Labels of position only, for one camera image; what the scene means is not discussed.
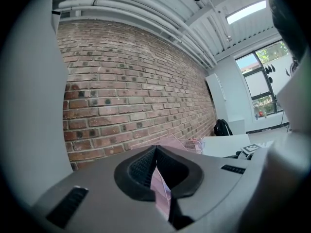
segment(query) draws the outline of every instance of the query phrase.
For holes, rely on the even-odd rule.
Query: tree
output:
[[[258,56],[262,64],[273,61],[287,54],[288,49],[286,48],[283,41],[280,41],[256,52],[256,55]]]
[[[266,113],[271,113],[274,111],[271,96],[267,96],[261,99],[253,101],[254,109],[259,111],[265,111]]]

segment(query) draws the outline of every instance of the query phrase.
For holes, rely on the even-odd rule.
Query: gray panel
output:
[[[194,195],[179,199],[183,214],[198,220],[209,212],[233,189],[242,177],[239,173],[221,169],[224,165],[247,168],[249,161],[199,155],[167,147],[168,150],[194,161],[204,172],[204,180]]]
[[[89,193],[69,221],[66,230],[80,233],[172,232],[172,225],[160,214],[154,202],[129,198],[114,180],[116,166],[145,149],[131,150],[98,160],[71,174],[44,194],[34,211],[46,216],[77,185],[89,189]]]
[[[28,205],[72,173],[62,125],[68,74],[51,11],[51,0],[32,0],[0,57],[1,164],[13,192]]]

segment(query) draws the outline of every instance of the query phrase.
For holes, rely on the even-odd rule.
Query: red brick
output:
[[[158,84],[158,80],[154,80],[154,79],[147,79],[147,83],[150,83],[150,84]]]
[[[68,122],[67,121],[63,121],[63,130],[67,130],[67,129],[69,129]]]
[[[72,152],[73,151],[71,142],[65,142],[65,145],[66,145],[67,152]]]
[[[77,139],[77,134],[74,131],[64,132],[64,139],[65,139],[65,141],[76,140]]]
[[[86,128],[86,120],[85,119],[70,120],[69,121],[69,128],[71,130],[84,129],[84,128]]]
[[[79,92],[78,91],[65,92],[64,99],[78,99],[78,98],[79,98]]]
[[[145,83],[146,79],[139,78],[139,77],[131,77],[131,76],[118,76],[118,81]]]
[[[122,153],[124,152],[124,149],[122,145],[117,145],[117,146],[105,148],[104,151],[105,151],[105,154],[108,156],[112,154]]]
[[[170,109],[170,113],[171,113],[171,115],[177,114],[178,113],[178,109]]]
[[[97,81],[97,82],[91,82],[90,88],[96,89],[96,88],[115,88],[115,89],[125,89],[126,83],[123,82],[106,82],[106,81]]]
[[[88,82],[75,82],[72,83],[70,86],[70,90],[86,90],[88,89]]]
[[[105,68],[105,67],[100,67],[97,70],[94,70],[94,72],[97,73],[106,73],[106,74],[124,74],[124,70],[118,69],[118,68]]]
[[[63,102],[63,110],[67,110],[68,109],[68,101],[64,101]]]
[[[153,133],[156,133],[156,132],[159,132],[159,131],[170,129],[172,127],[173,127],[172,123],[169,122],[169,123],[166,123],[166,124],[160,124],[158,126],[150,127],[150,128],[148,128],[148,130],[149,130],[150,134],[153,134]]]
[[[73,55],[73,52],[64,52],[64,53],[62,53],[63,57],[69,57],[69,56],[72,56],[72,55]]]
[[[141,89],[140,83],[126,83],[126,89]]]
[[[134,138],[141,138],[141,137],[145,137],[145,136],[148,136],[149,133],[148,133],[148,129],[143,129],[143,130],[137,130],[137,131],[134,131],[133,132],[133,136]]]
[[[118,96],[148,96],[148,91],[145,90],[118,90]]]
[[[63,119],[93,117],[98,115],[98,108],[76,109],[63,111]]]
[[[91,61],[94,57],[92,56],[80,56],[79,61]]]
[[[169,110],[150,111],[147,112],[147,118],[167,116],[169,114],[170,114]]]
[[[176,133],[178,131],[183,130],[184,128],[185,128],[185,126],[182,124],[182,125],[180,125],[178,127],[174,127],[172,129],[169,129],[168,132],[169,132],[169,134],[174,134],[174,133]]]
[[[67,81],[73,82],[73,81],[92,81],[92,80],[98,80],[98,77],[96,74],[69,75]]]
[[[155,118],[155,125],[166,123],[169,121],[170,120],[169,120],[168,116],[157,117],[157,118]]]
[[[122,131],[131,131],[140,128],[145,128],[149,126],[153,126],[155,123],[153,120],[146,120],[146,121],[139,121],[139,122],[132,122],[120,125]]]
[[[133,71],[133,70],[125,70],[125,75],[126,76],[138,76],[138,72]]]
[[[78,169],[80,170],[82,168],[92,165],[93,163],[94,163],[93,161],[84,161],[84,162],[77,162],[76,165]]]
[[[111,143],[110,143],[110,140],[108,137],[93,139],[93,146],[95,148],[105,147],[105,146],[108,146],[110,144]]]
[[[79,142],[73,142],[73,149],[75,151],[80,150],[89,150],[91,149],[91,142],[89,140],[86,141],[79,141]]]
[[[63,57],[64,62],[72,62],[72,61],[77,61],[78,56],[73,56],[73,57]]]
[[[112,75],[112,74],[101,74],[100,75],[100,80],[103,81],[116,81],[117,80],[117,75]]]
[[[145,103],[166,103],[166,98],[144,98]]]
[[[119,113],[129,113],[129,112],[140,112],[140,111],[151,111],[151,105],[131,105],[131,106],[119,106]]]
[[[118,134],[118,133],[120,133],[119,126],[111,126],[111,127],[101,128],[101,135],[102,136],[111,135],[111,134]]]
[[[94,127],[94,126],[124,123],[128,121],[129,121],[128,116],[104,116],[104,117],[91,118],[89,120],[89,125],[90,127]]]
[[[118,63],[102,62],[102,67],[118,67]]]
[[[116,90],[97,90],[98,97],[115,97]]]
[[[164,104],[165,109],[178,108],[178,107],[180,107],[179,103],[165,103]]]
[[[114,115],[117,113],[118,113],[118,107],[106,106],[106,107],[99,108],[99,115],[101,116]]]
[[[89,106],[107,106],[107,105],[117,105],[117,104],[127,104],[126,98],[104,98],[104,99],[91,99],[89,100]]]
[[[143,83],[142,84],[142,89],[164,91],[164,86]]]
[[[149,73],[155,74],[156,70],[153,70],[153,69],[150,69],[150,68],[145,68],[145,72],[149,72]]]
[[[143,120],[146,118],[145,113],[134,113],[130,115],[131,121],[138,121],[138,120]]]
[[[132,140],[132,139],[133,139],[132,132],[117,134],[117,135],[109,137],[111,144],[115,144],[115,143],[119,143],[119,142],[125,142],[125,141]]]
[[[68,105],[64,106],[66,120],[63,128],[66,139],[72,140],[66,145],[69,149],[71,146],[72,153],[73,143],[86,141],[85,146],[81,146],[86,149],[79,152],[85,152],[87,160],[81,156],[74,159],[74,170],[91,165],[93,159],[103,157],[105,153],[123,152],[133,144],[167,133],[174,132],[182,139],[211,134],[215,119],[205,86],[206,74],[185,53],[147,32],[116,22],[85,20],[83,23],[61,23],[57,37],[63,57],[66,61],[71,60],[67,62],[70,82],[65,90],[64,100]],[[112,99],[117,99],[117,96],[134,104],[111,106],[116,101]],[[74,107],[78,103],[75,101],[87,100],[90,104],[94,101],[102,103],[105,99],[110,99],[109,105],[69,109],[70,104]],[[119,116],[125,116],[125,120],[116,120]],[[79,126],[73,125],[79,118],[84,120],[83,128],[76,129]],[[97,126],[97,120],[104,126]],[[86,123],[98,128],[87,128]],[[89,130],[92,129],[100,131],[100,136],[90,136]],[[94,152],[91,157],[86,152],[92,152],[95,146],[88,138],[92,141],[101,139],[98,142],[100,152]]]
[[[70,109],[87,107],[87,100],[73,100],[69,104]]]
[[[149,91],[150,97],[161,97],[162,93],[160,91]]]
[[[103,156],[104,156],[103,150],[90,150],[90,151],[83,151],[83,152],[68,153],[68,157],[70,161],[89,160],[89,159],[100,158]]]
[[[144,103],[144,99],[142,97],[129,97],[128,103],[129,104]]]
[[[65,141],[93,138],[97,137],[98,135],[99,132],[97,129],[64,132]]]
[[[163,110],[163,104],[153,104],[152,109],[153,110]]]

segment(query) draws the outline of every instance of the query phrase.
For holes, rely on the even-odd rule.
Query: skylight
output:
[[[241,18],[243,17],[246,17],[258,10],[262,10],[262,9],[265,9],[266,8],[266,1],[260,1],[260,2],[257,2],[255,4],[252,4],[242,10],[239,10],[238,12],[230,15],[227,17],[227,21],[228,21],[228,24],[231,24],[237,20],[240,20]]]

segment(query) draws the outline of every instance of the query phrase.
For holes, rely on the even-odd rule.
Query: black vent slot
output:
[[[152,174],[156,168],[155,150],[147,152],[129,167],[130,176],[141,185],[150,188]]]
[[[87,195],[88,190],[81,187],[73,188],[63,200],[47,215],[46,219],[59,228],[65,228],[81,202]]]
[[[243,174],[245,172],[245,168],[240,168],[240,167],[236,167],[236,166],[229,166],[229,165],[224,165],[221,169],[226,170],[226,171],[230,171],[230,172],[234,172],[234,173],[239,173],[239,174]]]

